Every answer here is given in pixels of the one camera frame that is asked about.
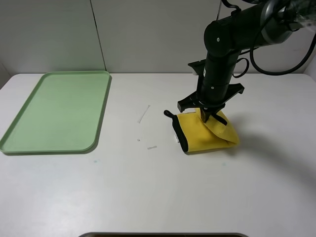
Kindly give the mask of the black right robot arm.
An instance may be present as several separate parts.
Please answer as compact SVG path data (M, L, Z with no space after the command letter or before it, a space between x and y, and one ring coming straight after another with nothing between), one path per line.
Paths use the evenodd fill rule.
M290 74L301 68L311 56L316 41L304 58L294 67L271 72L260 68L254 51L260 47L281 44L293 32L316 24L316 2L314 0L254 0L253 6L241 10L237 5L224 0L223 5L234 8L229 17L211 22L204 31L207 56L204 60L190 63L198 75L194 106L200 108L203 122L214 117L222 124L227 122L217 113L225 103L238 93L243 93L241 84L231 84L236 64L248 53L246 65L269 76Z

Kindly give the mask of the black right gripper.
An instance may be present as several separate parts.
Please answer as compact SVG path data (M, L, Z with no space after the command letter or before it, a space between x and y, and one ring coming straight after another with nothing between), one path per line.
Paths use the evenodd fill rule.
M217 113L225 107L226 101L220 102L206 102L200 98L197 98L199 107L196 108L196 112L200 113L202 122L206 123L210 116L218 120Z

